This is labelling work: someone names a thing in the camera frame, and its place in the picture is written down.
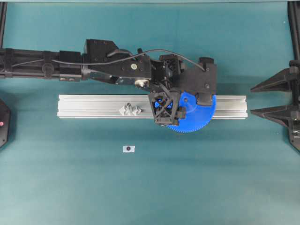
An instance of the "green mat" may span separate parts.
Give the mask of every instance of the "green mat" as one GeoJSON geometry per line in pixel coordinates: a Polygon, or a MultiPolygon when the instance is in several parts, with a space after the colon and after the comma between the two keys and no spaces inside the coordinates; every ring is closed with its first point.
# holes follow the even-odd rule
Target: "green mat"
{"type": "MultiPolygon", "coordinates": [[[[249,91],[293,58],[286,2],[8,5],[4,47],[82,51],[88,38],[213,57],[217,94],[247,95],[249,109],[291,101],[249,91]]],[[[151,120],[56,116],[59,94],[141,93],[93,81],[1,80],[13,116],[0,151],[0,224],[297,224],[300,155],[278,124],[250,115],[177,134],[151,120]],[[123,145],[135,153],[123,154],[123,145]]]]}

